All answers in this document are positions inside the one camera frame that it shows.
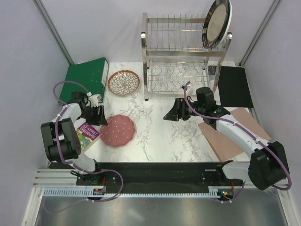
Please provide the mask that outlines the pink polka dot plate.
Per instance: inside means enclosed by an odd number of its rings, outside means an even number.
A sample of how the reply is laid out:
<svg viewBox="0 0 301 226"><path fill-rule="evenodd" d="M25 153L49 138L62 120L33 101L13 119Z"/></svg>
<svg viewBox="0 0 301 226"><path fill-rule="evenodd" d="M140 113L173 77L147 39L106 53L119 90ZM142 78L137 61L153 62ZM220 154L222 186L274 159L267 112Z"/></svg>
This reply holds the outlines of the pink polka dot plate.
<svg viewBox="0 0 301 226"><path fill-rule="evenodd" d="M134 121L126 115L117 114L107 119L100 128L100 139L108 146L121 147L131 142L136 134Z"/></svg>

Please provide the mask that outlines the brown floral pattern bowl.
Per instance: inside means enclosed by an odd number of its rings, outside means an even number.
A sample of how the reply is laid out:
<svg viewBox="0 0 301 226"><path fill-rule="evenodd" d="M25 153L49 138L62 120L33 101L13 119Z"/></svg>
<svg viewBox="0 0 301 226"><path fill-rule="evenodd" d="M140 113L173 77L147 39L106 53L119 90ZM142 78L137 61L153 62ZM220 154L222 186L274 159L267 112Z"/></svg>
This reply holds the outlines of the brown floral pattern bowl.
<svg viewBox="0 0 301 226"><path fill-rule="evenodd" d="M131 70L121 70L112 74L108 79L110 92L117 96L128 96L138 90L139 76Z"/></svg>

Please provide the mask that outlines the black rimmed cream plate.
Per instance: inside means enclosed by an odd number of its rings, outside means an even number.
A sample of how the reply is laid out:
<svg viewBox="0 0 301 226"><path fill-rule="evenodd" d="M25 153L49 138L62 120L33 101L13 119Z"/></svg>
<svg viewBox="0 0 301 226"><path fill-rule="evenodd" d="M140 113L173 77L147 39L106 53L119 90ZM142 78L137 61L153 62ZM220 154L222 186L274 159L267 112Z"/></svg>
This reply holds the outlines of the black rimmed cream plate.
<svg viewBox="0 0 301 226"><path fill-rule="evenodd" d="M214 48L222 40L229 24L231 5L229 0L214 0L203 23L204 48Z"/></svg>

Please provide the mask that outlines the white watermelon plate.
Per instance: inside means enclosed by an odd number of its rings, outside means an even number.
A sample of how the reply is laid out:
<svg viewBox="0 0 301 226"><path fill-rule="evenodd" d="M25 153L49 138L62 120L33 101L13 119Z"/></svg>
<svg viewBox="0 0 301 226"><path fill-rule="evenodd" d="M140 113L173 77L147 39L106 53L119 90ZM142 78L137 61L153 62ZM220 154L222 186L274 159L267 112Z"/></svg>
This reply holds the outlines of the white watermelon plate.
<svg viewBox="0 0 301 226"><path fill-rule="evenodd" d="M229 31L231 20L232 20L232 14L233 14L233 7L232 7L231 1L229 0L228 16L227 16L226 22L222 28L222 31L220 33L221 37L216 41L217 45L220 45L221 43L223 43L226 40L227 33Z"/></svg>

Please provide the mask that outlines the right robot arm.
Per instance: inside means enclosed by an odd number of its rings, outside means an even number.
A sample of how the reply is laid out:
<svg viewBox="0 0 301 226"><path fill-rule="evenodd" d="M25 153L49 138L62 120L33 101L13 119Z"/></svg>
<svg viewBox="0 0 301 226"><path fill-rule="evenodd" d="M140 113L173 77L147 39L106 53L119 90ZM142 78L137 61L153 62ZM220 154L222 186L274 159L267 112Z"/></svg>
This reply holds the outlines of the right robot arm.
<svg viewBox="0 0 301 226"><path fill-rule="evenodd" d="M227 185L232 179L251 181L258 189L274 187L287 191L292 179L284 146L270 142L242 125L227 109L217 105L209 87L196 90L197 100L188 96L188 86L182 86L184 96L177 97L171 110L163 117L167 121L188 120L200 116L205 124L236 143L250 158L248 162L224 162L215 174L216 182Z"/></svg>

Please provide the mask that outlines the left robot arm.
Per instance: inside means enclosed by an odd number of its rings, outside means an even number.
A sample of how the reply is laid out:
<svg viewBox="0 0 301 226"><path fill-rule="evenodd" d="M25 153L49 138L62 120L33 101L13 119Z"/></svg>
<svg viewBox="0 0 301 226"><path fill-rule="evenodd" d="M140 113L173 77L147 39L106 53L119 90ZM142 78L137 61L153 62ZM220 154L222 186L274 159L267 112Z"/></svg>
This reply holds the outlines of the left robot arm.
<svg viewBox="0 0 301 226"><path fill-rule="evenodd" d="M87 125L84 134L88 136L92 135L90 129L107 125L100 100L100 94L72 92L71 100L62 102L60 113L52 121L40 126L48 160L70 165L82 174L87 174L87 180L93 185L103 181L103 173L97 170L96 161L83 153L74 124L84 119Z"/></svg>

